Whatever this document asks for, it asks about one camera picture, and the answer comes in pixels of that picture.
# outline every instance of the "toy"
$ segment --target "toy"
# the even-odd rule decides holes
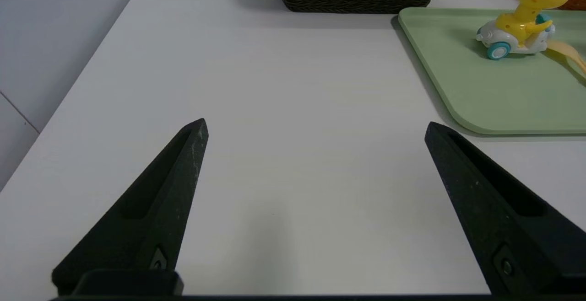
[[[541,13],[568,0],[519,0],[513,13],[501,14],[477,32],[477,40],[488,47],[489,59],[502,59],[509,53],[535,54],[548,48],[555,33],[551,18]]]

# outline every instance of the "screw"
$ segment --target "screw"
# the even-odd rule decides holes
[[[507,276],[513,276],[513,265],[509,262],[509,260],[504,259],[502,263],[502,270],[503,273]]]

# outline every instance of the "toy wheel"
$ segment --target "toy wheel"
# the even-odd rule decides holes
[[[488,58],[498,61],[511,52],[511,46],[505,42],[494,43],[488,48]]]

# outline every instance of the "light green plastic tray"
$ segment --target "light green plastic tray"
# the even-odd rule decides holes
[[[586,76],[550,51],[486,58],[478,28],[503,11],[408,8],[399,14],[454,119],[480,134],[586,134]],[[586,12],[548,11],[555,40],[586,58]]]

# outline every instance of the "table surface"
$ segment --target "table surface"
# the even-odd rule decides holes
[[[458,128],[396,17],[131,0],[0,193],[0,299],[56,295],[51,270],[201,117],[186,294],[488,293],[423,142],[432,120],[586,227],[586,137]]]

